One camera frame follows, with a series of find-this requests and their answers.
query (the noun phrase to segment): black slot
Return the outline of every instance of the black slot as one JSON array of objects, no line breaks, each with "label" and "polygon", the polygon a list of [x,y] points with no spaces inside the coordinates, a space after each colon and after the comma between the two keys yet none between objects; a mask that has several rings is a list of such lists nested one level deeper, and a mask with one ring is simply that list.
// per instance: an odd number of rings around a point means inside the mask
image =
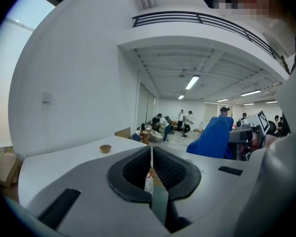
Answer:
[{"label": "black slot", "polygon": [[243,172],[243,170],[241,170],[241,169],[230,168],[230,167],[226,167],[226,166],[221,166],[218,170],[232,174],[232,175],[237,175],[237,176],[240,176]]},{"label": "black slot", "polygon": [[38,219],[50,228],[57,229],[80,194],[80,191],[65,189]]}]

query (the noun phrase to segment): black cap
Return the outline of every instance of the black cap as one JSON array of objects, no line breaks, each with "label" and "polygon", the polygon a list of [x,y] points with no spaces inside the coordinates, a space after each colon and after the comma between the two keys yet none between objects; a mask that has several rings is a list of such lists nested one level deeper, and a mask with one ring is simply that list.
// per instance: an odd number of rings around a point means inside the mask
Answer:
[{"label": "black cap", "polygon": [[226,107],[221,107],[221,113],[226,113],[228,112],[230,109],[226,108]]}]

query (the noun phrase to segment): white table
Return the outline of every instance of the white table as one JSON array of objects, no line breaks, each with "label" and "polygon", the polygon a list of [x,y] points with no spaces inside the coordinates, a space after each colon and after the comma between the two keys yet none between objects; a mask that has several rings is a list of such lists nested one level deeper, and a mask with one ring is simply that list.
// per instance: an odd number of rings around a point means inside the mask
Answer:
[{"label": "white table", "polygon": [[[99,147],[104,144],[112,146],[108,154],[100,151]],[[25,158],[18,186],[20,204],[27,208],[42,189],[81,163],[144,146],[146,144],[141,142],[112,136],[78,147]]]}]

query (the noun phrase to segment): black pants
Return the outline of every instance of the black pants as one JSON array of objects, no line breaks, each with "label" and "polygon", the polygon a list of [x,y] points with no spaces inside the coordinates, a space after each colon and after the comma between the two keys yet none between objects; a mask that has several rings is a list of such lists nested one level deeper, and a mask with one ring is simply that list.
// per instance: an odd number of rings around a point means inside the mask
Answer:
[{"label": "black pants", "polygon": [[177,128],[177,131],[181,131],[182,124],[183,124],[182,121],[178,121],[178,128]]},{"label": "black pants", "polygon": [[188,124],[185,124],[184,133],[187,133],[189,131],[191,131],[191,128],[189,127]]}]

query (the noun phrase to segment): blue jacket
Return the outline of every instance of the blue jacket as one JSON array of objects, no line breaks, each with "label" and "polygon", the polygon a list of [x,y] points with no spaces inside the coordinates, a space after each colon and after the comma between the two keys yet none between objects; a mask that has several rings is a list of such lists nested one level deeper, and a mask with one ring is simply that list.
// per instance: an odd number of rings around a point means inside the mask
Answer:
[{"label": "blue jacket", "polygon": [[200,138],[187,147],[187,152],[200,156],[227,159],[232,158],[228,148],[229,132],[232,130],[233,118],[220,115],[213,117],[202,132]]}]

